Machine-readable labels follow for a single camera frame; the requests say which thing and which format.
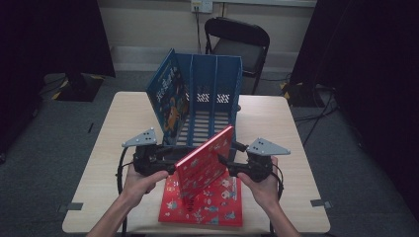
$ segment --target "white wall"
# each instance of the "white wall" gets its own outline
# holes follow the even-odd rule
[[[171,47],[177,52],[198,52],[198,28],[190,1],[99,0],[99,6],[116,65],[131,62],[156,67]],[[202,52],[204,23],[222,11],[225,17],[259,25],[270,35],[265,71],[292,71],[312,7],[214,2],[212,14],[200,14]]]

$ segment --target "perforated plastic basket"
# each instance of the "perforated plastic basket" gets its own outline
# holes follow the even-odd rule
[[[190,103],[178,145],[198,146],[235,126],[242,81],[238,56],[176,53]]]

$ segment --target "chair seat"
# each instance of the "chair seat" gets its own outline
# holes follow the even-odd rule
[[[243,71],[254,74],[258,71],[264,56],[264,48],[239,41],[220,39],[212,51],[217,55],[241,56]]]

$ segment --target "book cover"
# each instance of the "book cover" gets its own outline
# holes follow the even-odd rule
[[[158,220],[160,222],[242,226],[241,181],[228,171],[189,202],[180,197],[176,175],[166,179]]]
[[[173,48],[149,81],[146,93],[163,130],[162,144],[175,145],[189,113],[189,101]]]
[[[188,202],[206,186],[224,173],[225,166],[218,161],[218,154],[228,157],[234,127],[228,125],[205,143],[176,162],[175,175],[179,179],[180,196]]]

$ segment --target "red book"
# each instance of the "red book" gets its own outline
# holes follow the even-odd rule
[[[178,161],[166,180],[159,221],[242,225],[241,183],[229,177],[227,158],[234,127],[229,125]]]

